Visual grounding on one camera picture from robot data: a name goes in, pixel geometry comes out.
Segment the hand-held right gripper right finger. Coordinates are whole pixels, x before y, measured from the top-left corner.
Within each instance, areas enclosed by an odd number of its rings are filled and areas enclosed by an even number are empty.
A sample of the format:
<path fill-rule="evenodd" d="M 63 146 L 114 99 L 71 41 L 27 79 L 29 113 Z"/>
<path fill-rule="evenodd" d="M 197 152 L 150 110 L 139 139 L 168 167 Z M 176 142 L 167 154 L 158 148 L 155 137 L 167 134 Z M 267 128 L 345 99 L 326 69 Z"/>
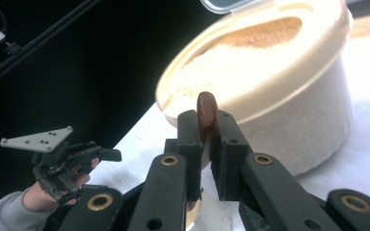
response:
<path fill-rule="evenodd" d="M 272 231 L 340 231 L 277 158 L 252 151 L 231 114 L 218 112 L 218 123 L 211 169 L 221 201 L 252 204 Z"/>

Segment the black metal stand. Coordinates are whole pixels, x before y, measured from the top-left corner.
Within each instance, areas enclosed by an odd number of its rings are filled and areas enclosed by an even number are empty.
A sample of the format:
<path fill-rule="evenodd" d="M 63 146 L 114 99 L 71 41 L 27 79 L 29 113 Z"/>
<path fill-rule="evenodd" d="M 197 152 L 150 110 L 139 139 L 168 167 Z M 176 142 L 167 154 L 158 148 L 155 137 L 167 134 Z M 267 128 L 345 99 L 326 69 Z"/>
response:
<path fill-rule="evenodd" d="M 15 55 L 7 55 L 0 50 L 0 78 L 101 1 L 0 0 L 0 10 L 8 24 L 8 36 L 21 47 Z"/>

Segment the cream rice container with lid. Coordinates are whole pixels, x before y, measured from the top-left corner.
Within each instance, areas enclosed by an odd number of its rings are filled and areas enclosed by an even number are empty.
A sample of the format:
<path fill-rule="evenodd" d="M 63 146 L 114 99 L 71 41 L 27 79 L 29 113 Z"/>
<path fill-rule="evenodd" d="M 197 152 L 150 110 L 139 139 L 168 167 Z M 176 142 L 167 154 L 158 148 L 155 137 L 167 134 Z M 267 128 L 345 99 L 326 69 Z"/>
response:
<path fill-rule="evenodd" d="M 194 38 L 169 64 L 156 88 L 156 102 L 171 124 L 193 110 L 197 97 L 172 89 L 172 76 L 219 37 L 283 17 L 302 29 L 283 56 L 287 62 L 252 91 L 228 98 L 214 94 L 233 115 L 256 152 L 278 158 L 291 174 L 319 166 L 338 150 L 350 127 L 351 100 L 341 51 L 353 18 L 345 0 L 200 0 L 220 20 Z"/>

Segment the brown wooden spoon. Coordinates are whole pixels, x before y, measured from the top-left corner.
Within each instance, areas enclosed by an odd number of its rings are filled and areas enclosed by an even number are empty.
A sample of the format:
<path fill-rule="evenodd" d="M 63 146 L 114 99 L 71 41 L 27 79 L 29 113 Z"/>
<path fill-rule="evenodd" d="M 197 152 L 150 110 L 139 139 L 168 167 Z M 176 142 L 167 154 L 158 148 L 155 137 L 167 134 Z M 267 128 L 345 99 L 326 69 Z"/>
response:
<path fill-rule="evenodd" d="M 208 91 L 201 92 L 197 100 L 198 133 L 202 142 L 202 160 L 209 162 L 218 146 L 220 128 L 218 105 L 215 96 Z"/>

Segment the white table cover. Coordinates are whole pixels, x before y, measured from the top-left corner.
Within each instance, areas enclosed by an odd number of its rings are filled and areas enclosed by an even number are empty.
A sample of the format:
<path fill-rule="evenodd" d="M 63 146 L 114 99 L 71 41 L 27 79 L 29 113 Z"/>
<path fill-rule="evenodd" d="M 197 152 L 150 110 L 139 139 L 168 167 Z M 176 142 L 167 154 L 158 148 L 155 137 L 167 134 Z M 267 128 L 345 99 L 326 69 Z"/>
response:
<path fill-rule="evenodd" d="M 313 195 L 325 199 L 336 189 L 370 196 L 370 37 L 351 39 L 342 53 L 352 99 L 348 139 L 320 166 L 296 177 Z M 176 136 L 160 110 L 151 106 L 117 144 L 118 163 L 103 162 L 91 173 L 91 182 L 126 193 L 141 184 L 153 158 L 163 152 L 165 139 Z"/>

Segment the brown granules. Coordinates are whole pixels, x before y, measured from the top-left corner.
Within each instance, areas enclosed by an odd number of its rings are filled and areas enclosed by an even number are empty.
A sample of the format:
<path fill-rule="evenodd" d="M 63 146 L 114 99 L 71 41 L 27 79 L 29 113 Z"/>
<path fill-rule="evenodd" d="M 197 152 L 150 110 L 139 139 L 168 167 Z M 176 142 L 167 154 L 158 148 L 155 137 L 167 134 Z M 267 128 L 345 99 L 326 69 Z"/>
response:
<path fill-rule="evenodd" d="M 210 91 L 221 98 L 250 92 L 287 62 L 283 56 L 302 26 L 289 16 L 227 33 L 172 76 L 172 89 L 184 96 Z"/>

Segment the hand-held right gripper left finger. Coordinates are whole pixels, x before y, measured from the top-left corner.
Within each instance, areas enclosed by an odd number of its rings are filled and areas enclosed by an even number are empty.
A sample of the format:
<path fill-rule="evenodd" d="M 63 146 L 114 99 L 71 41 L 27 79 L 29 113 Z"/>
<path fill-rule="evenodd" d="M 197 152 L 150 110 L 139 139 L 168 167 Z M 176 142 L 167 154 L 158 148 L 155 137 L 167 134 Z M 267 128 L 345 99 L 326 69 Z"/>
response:
<path fill-rule="evenodd" d="M 185 231 L 187 204 L 200 197 L 201 159 L 197 113 L 190 110 L 153 159 L 127 231 Z"/>

